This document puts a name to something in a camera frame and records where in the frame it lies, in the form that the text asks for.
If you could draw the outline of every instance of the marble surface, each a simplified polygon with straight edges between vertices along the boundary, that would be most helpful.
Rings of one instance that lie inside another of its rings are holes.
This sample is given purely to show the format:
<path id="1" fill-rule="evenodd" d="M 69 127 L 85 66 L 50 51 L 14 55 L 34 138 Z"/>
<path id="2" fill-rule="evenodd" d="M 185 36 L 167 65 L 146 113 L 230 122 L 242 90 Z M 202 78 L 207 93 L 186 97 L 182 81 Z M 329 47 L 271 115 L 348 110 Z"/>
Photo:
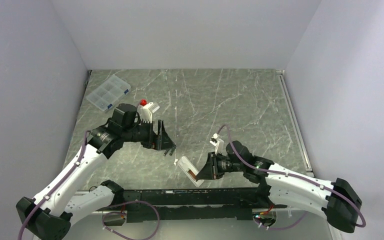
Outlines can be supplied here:
<path id="1" fill-rule="evenodd" d="M 108 179 L 125 189 L 196 188 L 173 163 L 186 156 L 200 170 L 207 153 L 214 151 L 210 137 L 222 124 L 228 124 L 233 140 L 240 141 L 254 155 L 305 174 L 276 70 L 94 70 L 85 96 L 113 74 L 131 85 L 131 92 L 117 104 L 135 105 L 140 99 L 157 102 L 160 109 L 154 114 L 154 120 L 164 120 L 177 149 L 173 156 L 163 156 L 163 151 L 145 149 L 139 143 L 125 143 L 95 170 L 80 190 L 88 190 Z M 83 99 L 64 166 L 78 151 L 84 132 L 104 124 L 112 114 L 113 110 L 104 113 Z M 221 136 L 227 143 L 226 130 Z M 256 186 L 235 172 L 219 180 L 206 180 L 200 188 Z"/>

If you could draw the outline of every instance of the red object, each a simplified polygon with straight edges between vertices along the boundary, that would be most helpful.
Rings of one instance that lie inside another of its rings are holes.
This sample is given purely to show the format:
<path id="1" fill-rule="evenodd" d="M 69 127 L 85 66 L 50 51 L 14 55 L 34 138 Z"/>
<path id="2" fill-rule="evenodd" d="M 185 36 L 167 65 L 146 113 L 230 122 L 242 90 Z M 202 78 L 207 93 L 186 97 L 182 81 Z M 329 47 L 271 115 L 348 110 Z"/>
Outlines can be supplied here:
<path id="1" fill-rule="evenodd" d="M 148 103 L 145 99 L 140 100 L 140 105 L 145 106 L 146 104 Z"/>

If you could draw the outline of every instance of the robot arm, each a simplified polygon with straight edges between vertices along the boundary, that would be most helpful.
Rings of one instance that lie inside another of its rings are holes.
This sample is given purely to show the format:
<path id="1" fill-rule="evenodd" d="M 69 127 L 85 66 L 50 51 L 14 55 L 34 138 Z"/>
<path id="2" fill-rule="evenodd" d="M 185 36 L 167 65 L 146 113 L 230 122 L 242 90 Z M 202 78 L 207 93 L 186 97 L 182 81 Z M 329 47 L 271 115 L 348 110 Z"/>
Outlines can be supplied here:
<path id="1" fill-rule="evenodd" d="M 120 104 L 106 124 L 93 129 L 86 144 L 48 186 L 33 199 L 23 197 L 18 201 L 16 209 L 25 227 L 42 240 L 60 240 L 73 224 L 93 211 L 124 202 L 123 188 L 110 180 L 88 194 L 74 195 L 124 142 L 140 142 L 144 148 L 165 150 L 164 155 L 173 153 L 176 145 L 166 133 L 163 121 L 158 120 L 158 131 L 153 131 L 152 113 L 158 109 L 154 106 L 150 102 L 138 110 L 136 106 Z"/>
<path id="2" fill-rule="evenodd" d="M 220 144 L 223 145 L 218 143 L 220 140 L 213 138 L 211 141 L 216 151 L 208 153 L 207 161 L 196 175 L 196 180 L 216 180 L 225 173 L 243 172 L 243 176 L 250 182 L 259 184 L 255 198 L 260 205 L 296 207 L 322 217 L 343 232 L 354 232 L 358 212 L 347 201 L 328 190 L 344 195 L 360 209 L 362 201 L 347 181 L 337 178 L 331 182 L 291 171 L 267 158 L 252 155 L 239 141 L 233 141 L 234 149 L 241 158 L 254 167 L 250 168 L 238 158 L 231 144 L 227 145 L 225 156 L 217 149 Z"/>

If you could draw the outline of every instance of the white enclosure wall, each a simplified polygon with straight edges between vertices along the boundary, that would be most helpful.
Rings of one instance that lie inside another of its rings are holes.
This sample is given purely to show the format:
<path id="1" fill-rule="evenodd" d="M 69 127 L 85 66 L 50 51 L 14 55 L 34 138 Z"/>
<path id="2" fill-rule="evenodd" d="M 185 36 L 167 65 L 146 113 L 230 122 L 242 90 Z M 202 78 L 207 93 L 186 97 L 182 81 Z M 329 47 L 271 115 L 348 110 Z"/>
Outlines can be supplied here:
<path id="1" fill-rule="evenodd" d="M 285 69 L 320 0 L 52 0 L 89 69 Z"/>
<path id="2" fill-rule="evenodd" d="M 0 1 L 0 240 L 17 237 L 18 200 L 61 170 L 86 77 L 50 1 Z"/>
<path id="3" fill-rule="evenodd" d="M 286 68 L 318 177 L 348 180 L 367 227 L 346 240 L 384 240 L 384 0 L 323 0 Z"/>

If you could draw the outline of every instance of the clear plastic organizer box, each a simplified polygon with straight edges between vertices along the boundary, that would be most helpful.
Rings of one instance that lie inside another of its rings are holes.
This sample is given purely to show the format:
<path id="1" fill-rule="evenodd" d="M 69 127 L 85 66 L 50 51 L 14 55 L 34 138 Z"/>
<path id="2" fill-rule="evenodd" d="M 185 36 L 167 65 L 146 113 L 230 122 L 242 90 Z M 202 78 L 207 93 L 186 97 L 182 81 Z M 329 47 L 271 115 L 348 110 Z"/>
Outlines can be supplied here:
<path id="1" fill-rule="evenodd" d="M 118 100 L 130 92 L 131 87 L 130 84 L 113 74 L 87 95 L 86 99 L 100 110 L 107 112 L 114 107 Z"/>

